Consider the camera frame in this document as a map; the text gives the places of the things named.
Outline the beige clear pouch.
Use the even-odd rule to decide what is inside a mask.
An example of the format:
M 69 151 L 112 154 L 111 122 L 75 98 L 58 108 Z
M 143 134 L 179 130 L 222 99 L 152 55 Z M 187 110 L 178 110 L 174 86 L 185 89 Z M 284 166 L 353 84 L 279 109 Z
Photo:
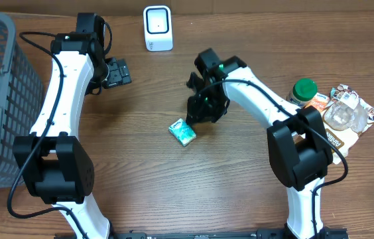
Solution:
M 350 86 L 340 84 L 332 88 L 322 119 L 328 141 L 347 157 L 350 148 L 374 124 L 374 107 Z

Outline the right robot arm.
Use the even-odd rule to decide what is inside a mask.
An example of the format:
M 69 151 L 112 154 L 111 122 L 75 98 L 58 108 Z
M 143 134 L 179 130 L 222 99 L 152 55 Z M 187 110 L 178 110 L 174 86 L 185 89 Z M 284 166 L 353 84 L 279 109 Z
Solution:
M 267 131 L 269 163 L 287 189 L 288 219 L 283 228 L 265 228 L 257 238 L 335 238 L 320 218 L 320 189 L 333 161 L 320 113 L 300 109 L 265 86 L 237 56 L 220 60 L 213 49 L 198 54 L 190 75 L 186 122 L 215 123 L 230 102 L 247 110 Z

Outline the green tissue pack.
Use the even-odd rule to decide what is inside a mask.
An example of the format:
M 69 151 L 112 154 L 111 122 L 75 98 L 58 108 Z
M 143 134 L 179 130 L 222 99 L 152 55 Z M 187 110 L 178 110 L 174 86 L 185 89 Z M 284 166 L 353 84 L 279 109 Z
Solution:
M 186 147 L 197 137 L 194 130 L 182 118 L 171 124 L 168 130 L 183 147 Z

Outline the green lid jar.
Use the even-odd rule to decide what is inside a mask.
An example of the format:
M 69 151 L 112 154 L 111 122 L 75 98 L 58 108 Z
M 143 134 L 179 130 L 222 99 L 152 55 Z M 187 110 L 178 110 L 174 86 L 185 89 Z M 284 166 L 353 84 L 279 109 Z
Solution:
M 301 78 L 298 80 L 292 90 L 288 93 L 286 100 L 292 104 L 303 108 L 318 92 L 315 81 L 309 78 Z

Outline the orange tissue pack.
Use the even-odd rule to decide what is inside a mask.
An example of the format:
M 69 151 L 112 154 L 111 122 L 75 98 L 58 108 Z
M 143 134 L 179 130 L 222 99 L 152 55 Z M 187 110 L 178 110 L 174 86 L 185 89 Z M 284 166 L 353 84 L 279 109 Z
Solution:
M 316 95 L 305 105 L 305 108 L 312 106 L 319 112 L 323 112 L 329 101 L 330 98 L 328 96 L 317 92 Z

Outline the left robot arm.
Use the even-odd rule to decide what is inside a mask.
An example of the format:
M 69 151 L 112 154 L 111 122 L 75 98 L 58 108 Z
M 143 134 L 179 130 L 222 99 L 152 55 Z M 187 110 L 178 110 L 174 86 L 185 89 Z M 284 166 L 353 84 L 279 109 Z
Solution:
M 52 35 L 44 50 L 52 57 L 45 101 L 29 134 L 13 143 L 20 171 L 7 199 L 9 213 L 22 217 L 12 201 L 23 180 L 30 195 L 48 205 L 26 217 L 58 211 L 74 231 L 71 238 L 116 237 L 94 199 L 94 164 L 78 139 L 84 98 L 131 83 L 126 62 L 107 57 L 111 43 L 105 42 L 105 34 L 110 32 L 98 14 L 79 13 L 75 31 Z

